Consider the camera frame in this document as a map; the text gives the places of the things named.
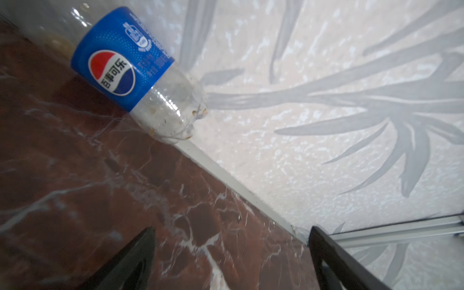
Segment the blue label bottle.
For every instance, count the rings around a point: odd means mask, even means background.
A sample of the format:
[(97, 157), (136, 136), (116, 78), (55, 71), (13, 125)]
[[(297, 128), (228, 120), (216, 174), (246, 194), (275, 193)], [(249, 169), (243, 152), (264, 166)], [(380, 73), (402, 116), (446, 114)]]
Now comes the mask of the blue label bottle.
[(187, 140), (206, 115), (201, 86), (120, 1), (20, 1), (18, 19), (38, 45), (153, 138)]

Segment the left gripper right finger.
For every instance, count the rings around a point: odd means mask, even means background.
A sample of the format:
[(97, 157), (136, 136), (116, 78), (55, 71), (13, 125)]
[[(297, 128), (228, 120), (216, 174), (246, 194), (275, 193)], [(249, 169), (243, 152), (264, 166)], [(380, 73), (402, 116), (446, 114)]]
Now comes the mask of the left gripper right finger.
[(387, 290), (320, 227), (313, 226), (308, 247), (321, 290)]

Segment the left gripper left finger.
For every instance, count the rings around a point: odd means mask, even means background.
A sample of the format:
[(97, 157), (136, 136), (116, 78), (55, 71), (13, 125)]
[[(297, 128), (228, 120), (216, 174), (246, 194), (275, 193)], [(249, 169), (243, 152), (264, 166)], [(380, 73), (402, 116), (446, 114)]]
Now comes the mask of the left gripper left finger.
[(145, 290), (156, 248), (155, 229), (147, 227), (77, 288)]

